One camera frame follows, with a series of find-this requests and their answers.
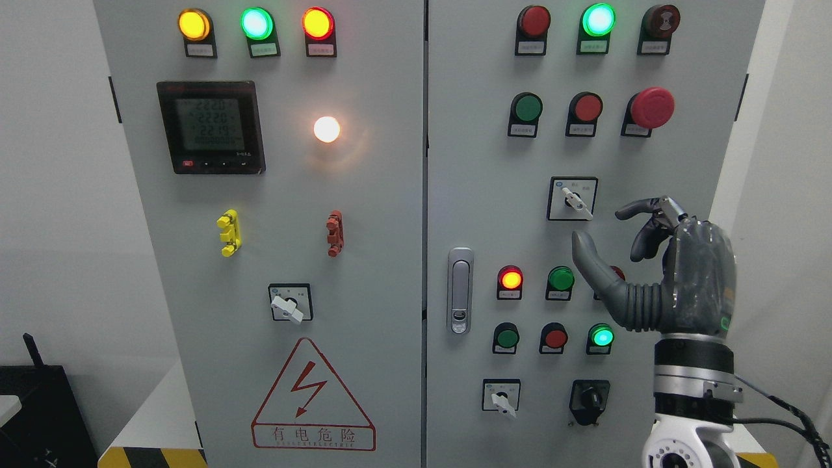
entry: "black and yellow hazard tape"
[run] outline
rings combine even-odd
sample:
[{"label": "black and yellow hazard tape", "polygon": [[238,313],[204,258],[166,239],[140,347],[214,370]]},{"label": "black and yellow hazard tape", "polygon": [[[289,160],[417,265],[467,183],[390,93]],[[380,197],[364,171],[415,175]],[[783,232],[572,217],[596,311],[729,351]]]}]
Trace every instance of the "black and yellow hazard tape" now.
[{"label": "black and yellow hazard tape", "polygon": [[98,468],[207,468],[202,449],[110,447]]},{"label": "black and yellow hazard tape", "polygon": [[777,460],[771,453],[738,453],[742,468],[778,468]]}]

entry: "white switch knob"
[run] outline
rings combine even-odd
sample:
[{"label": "white switch knob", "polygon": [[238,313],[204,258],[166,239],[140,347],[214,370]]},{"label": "white switch knob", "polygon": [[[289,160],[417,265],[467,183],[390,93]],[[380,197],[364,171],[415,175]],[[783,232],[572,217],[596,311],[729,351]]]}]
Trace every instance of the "white switch knob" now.
[{"label": "white switch knob", "polygon": [[567,204],[570,207],[574,208],[576,212],[583,213],[587,217],[587,220],[592,220],[592,212],[589,211],[587,204],[578,195],[575,195],[566,187],[562,188],[561,192],[567,198]]},{"label": "white switch knob", "polygon": [[497,411],[503,413],[508,419],[517,419],[518,415],[514,412],[514,408],[512,404],[508,402],[508,398],[506,396],[500,396],[496,393],[491,394],[491,402],[494,404],[494,407],[497,408]]},{"label": "white switch knob", "polygon": [[295,325],[300,325],[304,320],[304,313],[298,310],[298,305],[294,301],[287,301],[283,297],[275,296],[271,300],[271,308],[279,311],[282,316],[291,320]]}]

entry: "digital power meter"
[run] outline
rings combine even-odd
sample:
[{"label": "digital power meter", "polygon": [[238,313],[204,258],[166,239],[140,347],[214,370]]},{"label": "digital power meter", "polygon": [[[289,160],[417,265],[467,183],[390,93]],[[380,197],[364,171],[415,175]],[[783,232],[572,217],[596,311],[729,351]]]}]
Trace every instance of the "digital power meter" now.
[{"label": "digital power meter", "polygon": [[177,174],[265,171],[254,82],[158,82]]}]

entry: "white indicator light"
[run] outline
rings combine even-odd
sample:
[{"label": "white indicator light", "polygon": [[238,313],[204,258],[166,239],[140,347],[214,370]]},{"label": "white indicator light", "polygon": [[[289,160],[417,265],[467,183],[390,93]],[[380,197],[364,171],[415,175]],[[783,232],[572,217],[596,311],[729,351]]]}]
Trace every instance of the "white indicator light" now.
[{"label": "white indicator light", "polygon": [[321,117],[314,123],[314,135],[324,143],[334,142],[341,134],[341,125],[335,117]]}]

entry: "yellow terminal block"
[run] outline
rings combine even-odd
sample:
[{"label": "yellow terminal block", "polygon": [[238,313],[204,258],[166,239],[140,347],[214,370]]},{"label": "yellow terminal block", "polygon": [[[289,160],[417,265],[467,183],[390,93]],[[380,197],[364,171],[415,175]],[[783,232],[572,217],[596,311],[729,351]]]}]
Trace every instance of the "yellow terminal block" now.
[{"label": "yellow terminal block", "polygon": [[243,245],[240,239],[240,218],[237,216],[236,210],[228,210],[216,220],[216,225],[222,232],[220,232],[220,241],[225,242],[225,246],[220,251],[222,256],[232,256]]}]

